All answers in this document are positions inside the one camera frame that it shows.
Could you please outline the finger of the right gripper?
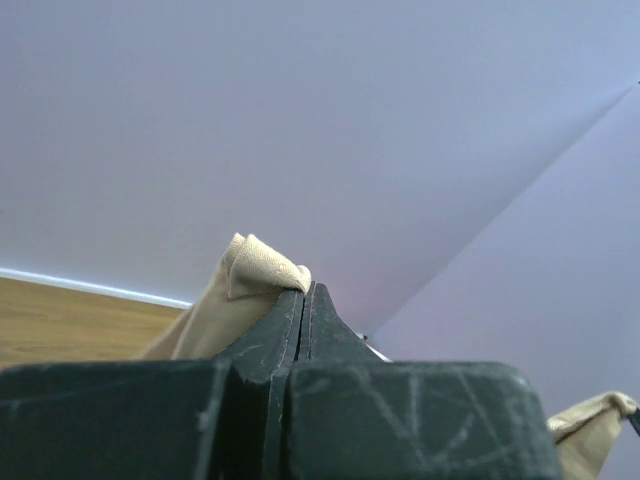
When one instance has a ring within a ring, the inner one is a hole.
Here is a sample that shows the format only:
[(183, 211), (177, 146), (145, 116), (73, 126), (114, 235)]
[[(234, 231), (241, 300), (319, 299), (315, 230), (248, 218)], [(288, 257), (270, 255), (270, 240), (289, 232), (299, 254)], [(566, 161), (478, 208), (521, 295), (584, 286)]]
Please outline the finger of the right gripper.
[(639, 404), (633, 399), (630, 399), (628, 401), (628, 404), (629, 404), (630, 413), (627, 416), (627, 420), (630, 423), (630, 425), (632, 426), (632, 428), (634, 429), (635, 433), (638, 436), (640, 436), (640, 409), (639, 409)]

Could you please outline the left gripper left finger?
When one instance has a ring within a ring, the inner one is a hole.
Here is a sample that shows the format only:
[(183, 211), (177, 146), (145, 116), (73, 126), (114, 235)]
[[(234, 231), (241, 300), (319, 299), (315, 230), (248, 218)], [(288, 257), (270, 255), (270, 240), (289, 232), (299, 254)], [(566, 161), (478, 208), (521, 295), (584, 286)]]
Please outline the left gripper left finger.
[(212, 358), (3, 370), (2, 477), (278, 478), (303, 305), (282, 293)]

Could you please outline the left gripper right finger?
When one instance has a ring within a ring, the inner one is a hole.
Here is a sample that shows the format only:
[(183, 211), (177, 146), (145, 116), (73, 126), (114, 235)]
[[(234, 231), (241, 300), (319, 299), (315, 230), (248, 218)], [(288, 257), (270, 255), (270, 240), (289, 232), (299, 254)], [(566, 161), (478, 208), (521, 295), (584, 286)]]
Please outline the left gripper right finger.
[(304, 300), (287, 386), (286, 479), (557, 479), (539, 398), (496, 362), (386, 362), (326, 286)]

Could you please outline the beige t shirt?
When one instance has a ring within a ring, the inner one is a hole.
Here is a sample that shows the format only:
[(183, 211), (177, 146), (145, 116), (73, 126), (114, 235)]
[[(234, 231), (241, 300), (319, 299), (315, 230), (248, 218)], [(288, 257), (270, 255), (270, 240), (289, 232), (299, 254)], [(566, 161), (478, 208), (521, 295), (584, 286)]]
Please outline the beige t shirt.
[(237, 340), (285, 290), (303, 294), (311, 271), (296, 265), (255, 235), (235, 234), (200, 299), (138, 358), (181, 360), (212, 357)]

